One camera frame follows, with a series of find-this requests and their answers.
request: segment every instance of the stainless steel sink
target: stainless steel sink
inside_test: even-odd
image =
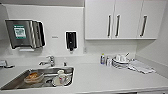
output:
[[[1,90],[11,90],[11,89],[26,89],[26,88],[41,88],[41,87],[55,87],[52,84],[52,79],[58,76],[57,71],[64,70],[65,74],[72,74],[70,76],[70,81],[64,85],[69,86],[72,83],[73,78],[73,67],[64,67],[64,68],[51,68],[51,69],[35,69],[35,70],[26,70],[18,77],[7,83],[5,86],[1,88]],[[43,72],[44,79],[36,84],[27,84],[24,82],[24,78],[26,78],[32,72]]]

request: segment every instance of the soap dispenser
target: soap dispenser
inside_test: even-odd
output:
[[[67,49],[72,53],[77,48],[76,31],[66,32]]]

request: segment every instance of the sign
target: sign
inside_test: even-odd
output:
[[[25,39],[26,33],[23,25],[14,25],[16,39]]]

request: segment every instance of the paper towel dispenser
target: paper towel dispenser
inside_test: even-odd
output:
[[[43,25],[33,20],[5,20],[12,49],[45,45]]]

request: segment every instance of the white countertop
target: white countertop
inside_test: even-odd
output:
[[[142,74],[128,69],[117,69],[101,64],[75,64],[73,67],[73,81],[67,87],[4,90],[0,91],[0,94],[93,94],[93,92],[123,93],[168,90],[168,79],[157,73]],[[32,68],[15,67],[13,69],[0,70],[0,87],[26,69]]]

